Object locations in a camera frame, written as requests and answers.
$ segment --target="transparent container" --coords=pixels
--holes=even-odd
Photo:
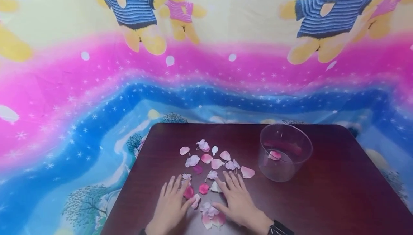
[[[295,126],[272,124],[260,133],[258,166],[272,181],[289,181],[312,153],[309,137]]]

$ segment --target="tabletop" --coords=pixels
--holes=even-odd
[[[256,206],[300,235],[413,234],[413,216],[359,146],[350,132],[338,125],[295,125],[310,138],[313,155],[285,183],[267,179],[258,168],[259,134],[265,125],[255,124],[156,124],[130,171],[101,235],[133,235],[150,221],[160,189],[172,175],[190,173],[194,192],[211,170],[196,175],[186,168],[182,146],[195,151],[205,139],[227,150],[242,166],[256,171],[245,185]],[[223,180],[222,171],[218,177]],[[223,202],[209,191],[203,202]],[[190,210],[176,234],[248,234],[231,221],[218,230],[206,230],[201,212]]]

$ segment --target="teddy bear print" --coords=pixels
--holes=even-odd
[[[154,10],[166,0],[97,0],[102,6],[109,7],[122,29],[127,45],[139,52],[142,43],[153,55],[161,55],[166,50],[166,40],[157,26]]]
[[[199,38],[192,23],[192,17],[203,18],[206,10],[187,0],[168,0],[160,9],[161,17],[171,20],[175,40],[184,40],[186,37],[193,43],[199,44]]]
[[[19,3],[16,0],[0,0],[1,12],[16,12]],[[0,56],[11,61],[23,62],[32,57],[30,46],[11,32],[0,20]]]
[[[281,18],[302,20],[288,61],[302,64],[318,51],[319,62],[330,62],[349,41],[357,18],[377,4],[377,0],[296,0],[282,4]]]
[[[391,31],[391,19],[397,5],[412,3],[413,0],[383,0],[377,5],[375,11],[370,15],[370,17],[366,15],[365,18],[367,18],[367,21],[365,21],[364,26],[353,38],[353,42],[358,42],[366,34],[372,39],[381,39],[386,37]]]

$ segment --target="pink shirt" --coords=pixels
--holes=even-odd
[[[377,5],[376,11],[371,15],[370,19],[394,11],[400,1],[402,0],[383,0]]]
[[[192,10],[194,9],[194,4],[191,2],[176,2],[173,0],[168,0],[165,5],[168,6],[169,12],[171,12],[171,19],[179,20],[184,23],[192,23]]]

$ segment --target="finger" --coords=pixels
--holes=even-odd
[[[181,179],[182,179],[182,175],[179,175],[179,176],[176,178],[174,187],[172,188],[172,194],[176,194],[176,192],[178,191],[178,188],[179,188]]]
[[[239,182],[238,182],[238,180],[237,180],[237,178],[236,178],[236,176],[234,175],[233,172],[230,172],[230,177],[231,177],[231,179],[232,179],[232,181],[233,181],[233,183],[234,183],[234,186],[235,186],[237,189],[241,189],[241,186],[239,185]]]
[[[212,206],[215,207],[218,211],[223,212],[226,216],[231,218],[231,211],[228,207],[220,204],[220,203],[212,203]]]
[[[231,177],[230,177],[230,176],[228,175],[228,173],[225,172],[225,171],[223,171],[222,173],[224,174],[225,181],[226,181],[226,183],[228,184],[228,187],[230,187],[231,190],[234,190],[234,189],[235,189],[235,186],[234,186],[234,183],[232,182]]]
[[[166,192],[165,192],[166,195],[171,193],[172,187],[174,186],[174,180],[175,180],[175,176],[172,176],[171,179],[169,180],[168,186],[166,187]]]
[[[219,178],[216,178],[215,181],[218,184],[218,187],[222,190],[225,196],[228,196],[229,189],[227,188],[227,185],[225,182],[222,182]]]
[[[185,214],[194,202],[195,202],[195,197],[192,197],[188,201],[186,201],[182,206],[182,209],[181,209],[182,213]]]
[[[183,197],[183,194],[185,193],[186,188],[188,187],[189,184],[189,179],[185,180],[181,186],[181,189],[177,192],[179,197]]]
[[[239,174],[237,176],[238,176],[239,185],[241,186],[241,189],[247,191],[247,187],[245,186],[244,179]]]
[[[167,183],[165,182],[165,184],[161,188],[161,194],[159,195],[159,199],[163,198],[163,196],[165,195],[166,185]]]

